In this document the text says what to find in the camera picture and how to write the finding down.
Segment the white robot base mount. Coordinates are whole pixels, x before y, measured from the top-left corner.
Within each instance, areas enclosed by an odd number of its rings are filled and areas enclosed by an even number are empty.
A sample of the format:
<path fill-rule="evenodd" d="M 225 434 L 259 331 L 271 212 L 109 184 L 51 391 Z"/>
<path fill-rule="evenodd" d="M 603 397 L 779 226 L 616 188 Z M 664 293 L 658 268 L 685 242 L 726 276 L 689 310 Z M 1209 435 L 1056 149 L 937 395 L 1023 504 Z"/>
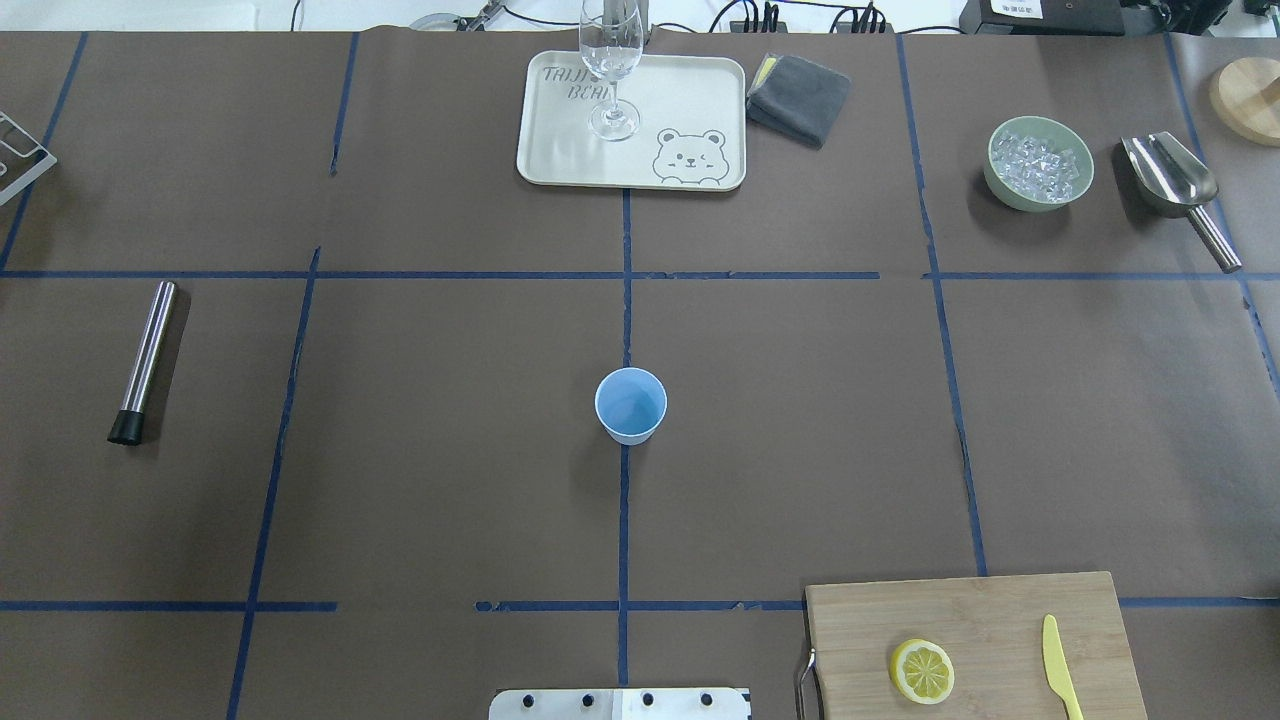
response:
<path fill-rule="evenodd" d="M 489 719 L 750 719 L 750 693 L 731 687 L 508 689 Z"/>

